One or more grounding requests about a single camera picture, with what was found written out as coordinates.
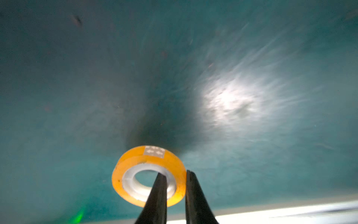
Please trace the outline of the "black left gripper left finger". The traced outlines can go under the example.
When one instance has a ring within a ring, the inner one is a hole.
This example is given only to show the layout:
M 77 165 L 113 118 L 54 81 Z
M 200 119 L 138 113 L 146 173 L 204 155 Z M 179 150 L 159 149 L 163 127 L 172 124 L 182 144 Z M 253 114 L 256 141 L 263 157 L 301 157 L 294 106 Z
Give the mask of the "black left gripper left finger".
M 145 206 L 135 224 L 167 223 L 167 178 L 158 173 Z

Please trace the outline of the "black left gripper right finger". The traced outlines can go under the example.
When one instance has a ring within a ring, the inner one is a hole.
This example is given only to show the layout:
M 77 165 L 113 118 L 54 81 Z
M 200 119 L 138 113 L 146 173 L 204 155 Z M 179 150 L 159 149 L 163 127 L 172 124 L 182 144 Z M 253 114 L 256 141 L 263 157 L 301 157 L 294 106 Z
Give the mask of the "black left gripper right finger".
M 186 172 L 186 224 L 219 224 L 205 198 L 197 176 Z

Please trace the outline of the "orange tape roll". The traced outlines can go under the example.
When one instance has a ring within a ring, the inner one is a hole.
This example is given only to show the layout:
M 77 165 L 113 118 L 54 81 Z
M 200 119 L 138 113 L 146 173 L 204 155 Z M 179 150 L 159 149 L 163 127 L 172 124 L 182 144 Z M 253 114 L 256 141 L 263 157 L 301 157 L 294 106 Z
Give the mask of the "orange tape roll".
M 136 174 L 155 171 L 167 178 L 167 206 L 179 203 L 186 193 L 186 168 L 172 152 L 157 146 L 138 146 L 124 153 L 112 173 L 114 190 L 127 202 L 144 207 L 152 188 L 141 184 Z

